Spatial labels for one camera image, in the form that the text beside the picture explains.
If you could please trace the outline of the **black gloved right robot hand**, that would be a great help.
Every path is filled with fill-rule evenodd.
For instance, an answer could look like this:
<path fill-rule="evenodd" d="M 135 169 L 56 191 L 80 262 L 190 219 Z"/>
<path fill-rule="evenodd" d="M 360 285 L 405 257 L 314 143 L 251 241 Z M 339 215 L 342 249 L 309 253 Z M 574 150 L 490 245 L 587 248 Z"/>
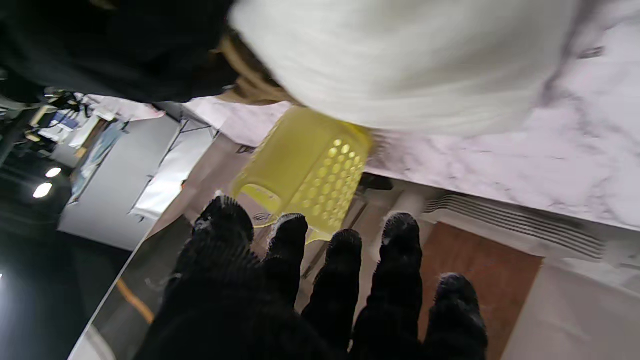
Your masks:
<path fill-rule="evenodd" d="M 1 95 L 48 88 L 138 103 L 217 96 L 239 74 L 217 49 L 231 0 L 3 0 Z"/>

